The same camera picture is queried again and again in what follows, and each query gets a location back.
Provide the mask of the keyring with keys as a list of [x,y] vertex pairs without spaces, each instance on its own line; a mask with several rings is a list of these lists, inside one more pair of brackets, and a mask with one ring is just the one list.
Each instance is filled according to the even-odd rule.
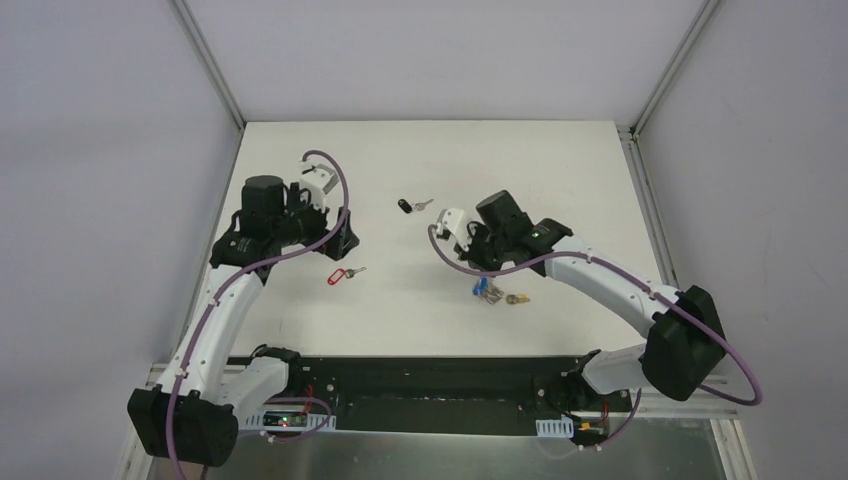
[[480,277],[477,280],[472,288],[472,294],[491,305],[501,301],[507,305],[520,305],[530,302],[530,298],[527,295],[521,293],[507,294],[486,277]]

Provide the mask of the black fob key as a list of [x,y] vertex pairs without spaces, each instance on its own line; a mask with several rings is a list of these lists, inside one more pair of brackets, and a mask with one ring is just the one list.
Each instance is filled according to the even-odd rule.
[[428,199],[420,202],[410,202],[406,199],[399,199],[397,201],[398,207],[406,214],[411,214],[413,212],[420,212],[425,210],[431,203],[433,199]]

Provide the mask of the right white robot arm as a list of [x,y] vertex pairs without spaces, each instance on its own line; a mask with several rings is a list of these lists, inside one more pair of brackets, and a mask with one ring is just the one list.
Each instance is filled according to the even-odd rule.
[[459,261],[494,275],[507,263],[527,265],[587,295],[641,336],[642,343],[631,347],[592,351],[567,373],[576,407],[590,410],[607,394],[645,386],[686,401],[724,358],[724,333],[705,290],[681,291],[638,277],[597,255],[562,223],[532,221],[506,190],[485,198],[476,212],[472,219],[461,209],[445,209],[436,220],[437,238],[453,240]]

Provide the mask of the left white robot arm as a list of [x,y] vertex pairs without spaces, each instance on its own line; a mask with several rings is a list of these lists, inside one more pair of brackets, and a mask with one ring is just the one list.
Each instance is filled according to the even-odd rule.
[[231,455],[239,428],[265,401],[297,402],[305,378],[290,368],[291,350],[262,355],[229,382],[224,370],[252,304],[277,263],[309,252],[340,260],[359,240],[342,205],[328,224],[326,198],[343,176],[322,166],[291,183],[272,175],[248,178],[241,206],[214,243],[208,284],[164,372],[150,389],[136,389],[127,411],[145,452],[206,467]]

